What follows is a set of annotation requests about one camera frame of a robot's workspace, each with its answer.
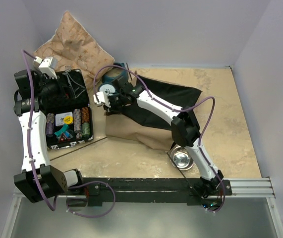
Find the black poker chip case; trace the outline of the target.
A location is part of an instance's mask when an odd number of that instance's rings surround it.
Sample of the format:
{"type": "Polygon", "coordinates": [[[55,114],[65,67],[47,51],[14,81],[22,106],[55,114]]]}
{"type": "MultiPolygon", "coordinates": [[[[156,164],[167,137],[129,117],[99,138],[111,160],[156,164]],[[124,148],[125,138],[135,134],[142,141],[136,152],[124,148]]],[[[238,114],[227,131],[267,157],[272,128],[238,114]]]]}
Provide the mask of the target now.
{"type": "Polygon", "coordinates": [[[48,149],[72,147],[93,139],[93,124],[88,92],[81,70],[56,73],[57,78],[26,70],[14,74],[18,90],[14,94],[14,112],[27,150],[27,132],[48,149]]]}

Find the beige patterned pet cushion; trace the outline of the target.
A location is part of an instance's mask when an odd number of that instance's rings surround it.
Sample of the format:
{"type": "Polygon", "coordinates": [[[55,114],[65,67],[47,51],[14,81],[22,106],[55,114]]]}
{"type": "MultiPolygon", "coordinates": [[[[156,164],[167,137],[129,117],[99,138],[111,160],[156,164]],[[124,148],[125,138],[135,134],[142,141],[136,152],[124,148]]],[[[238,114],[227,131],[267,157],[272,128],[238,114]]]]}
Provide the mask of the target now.
{"type": "Polygon", "coordinates": [[[67,66],[81,70],[89,91],[110,68],[98,71],[114,63],[114,58],[97,43],[69,11],[63,14],[55,34],[35,50],[34,55],[43,59],[46,57],[57,59],[56,71],[65,71],[67,66]]]}

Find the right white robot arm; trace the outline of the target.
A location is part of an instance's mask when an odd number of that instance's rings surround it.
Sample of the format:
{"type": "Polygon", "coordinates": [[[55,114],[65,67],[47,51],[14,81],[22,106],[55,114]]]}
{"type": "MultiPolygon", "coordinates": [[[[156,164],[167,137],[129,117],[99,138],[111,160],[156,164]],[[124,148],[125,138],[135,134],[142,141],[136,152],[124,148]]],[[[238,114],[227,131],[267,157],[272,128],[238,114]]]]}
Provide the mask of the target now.
{"type": "Polygon", "coordinates": [[[214,195],[225,189],[222,172],[213,164],[203,148],[200,128],[193,108],[201,91],[140,77],[136,85],[125,79],[109,83],[110,89],[100,92],[106,96],[104,109],[107,118],[128,118],[143,128],[170,132],[172,145],[184,148],[194,159],[203,182],[204,191],[214,195]]]}

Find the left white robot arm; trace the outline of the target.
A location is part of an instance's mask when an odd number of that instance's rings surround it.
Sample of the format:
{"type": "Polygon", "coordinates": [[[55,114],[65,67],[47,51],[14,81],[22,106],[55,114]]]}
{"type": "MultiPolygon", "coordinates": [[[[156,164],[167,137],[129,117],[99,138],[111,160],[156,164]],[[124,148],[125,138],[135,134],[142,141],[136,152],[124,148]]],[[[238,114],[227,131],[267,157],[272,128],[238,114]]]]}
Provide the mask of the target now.
{"type": "Polygon", "coordinates": [[[82,131],[82,112],[91,109],[81,70],[60,71],[56,76],[51,79],[38,70],[14,74],[18,89],[13,110],[23,134],[23,164],[13,179],[32,203],[68,190],[73,194],[85,190],[78,169],[62,172],[50,163],[49,149],[72,147],[93,138],[91,122],[82,131]]]}

